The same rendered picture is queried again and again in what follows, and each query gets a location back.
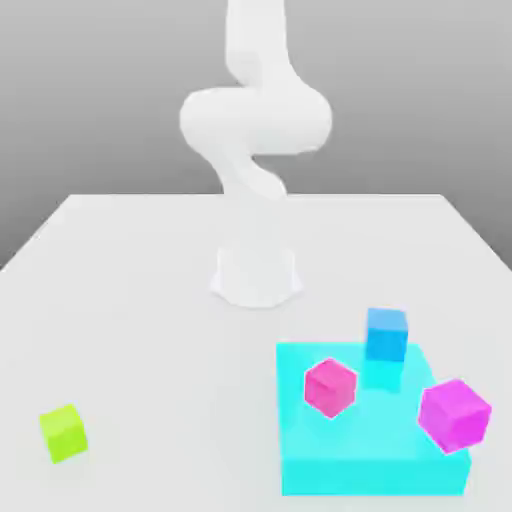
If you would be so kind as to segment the small pink cube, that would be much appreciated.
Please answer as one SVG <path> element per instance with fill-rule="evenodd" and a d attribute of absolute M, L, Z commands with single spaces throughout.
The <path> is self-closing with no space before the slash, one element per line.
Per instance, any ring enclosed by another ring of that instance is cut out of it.
<path fill-rule="evenodd" d="M 327 358 L 305 372 L 304 400 L 333 419 L 355 401 L 357 380 L 356 372 Z"/>

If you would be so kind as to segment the small blue cube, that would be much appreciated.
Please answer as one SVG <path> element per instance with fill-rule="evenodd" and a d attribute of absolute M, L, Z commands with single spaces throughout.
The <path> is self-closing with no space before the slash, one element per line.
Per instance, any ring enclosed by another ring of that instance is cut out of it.
<path fill-rule="evenodd" d="M 366 358 L 403 362 L 408 344 L 408 323 L 404 311 L 369 308 L 367 313 Z"/>

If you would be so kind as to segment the small magenta cube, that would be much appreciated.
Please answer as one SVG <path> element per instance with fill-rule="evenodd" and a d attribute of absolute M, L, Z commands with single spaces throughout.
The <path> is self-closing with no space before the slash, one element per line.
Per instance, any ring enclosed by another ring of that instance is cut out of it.
<path fill-rule="evenodd" d="M 451 454 L 484 439 L 491 412 L 492 406 L 464 380 L 452 379 L 423 391 L 418 424 Z"/>

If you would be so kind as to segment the small lime green cube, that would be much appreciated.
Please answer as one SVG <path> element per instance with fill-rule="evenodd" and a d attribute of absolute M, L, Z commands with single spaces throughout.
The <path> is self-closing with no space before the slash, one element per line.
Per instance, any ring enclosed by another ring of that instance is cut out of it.
<path fill-rule="evenodd" d="M 39 423 L 53 463 L 60 463 L 87 450 L 85 427 L 73 404 L 41 414 Z"/>

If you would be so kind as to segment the large cyan box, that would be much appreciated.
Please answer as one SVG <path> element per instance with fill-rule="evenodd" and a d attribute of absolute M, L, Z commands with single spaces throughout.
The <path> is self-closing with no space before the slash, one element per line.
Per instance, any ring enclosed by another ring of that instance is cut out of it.
<path fill-rule="evenodd" d="M 466 449 L 445 454 L 421 429 L 422 394 L 435 385 L 417 344 L 402 363 L 368 361 L 361 342 L 276 347 L 281 489 L 285 496 L 456 496 Z M 305 373 L 333 358 L 358 376 L 354 404 L 333 419 L 306 403 Z"/>

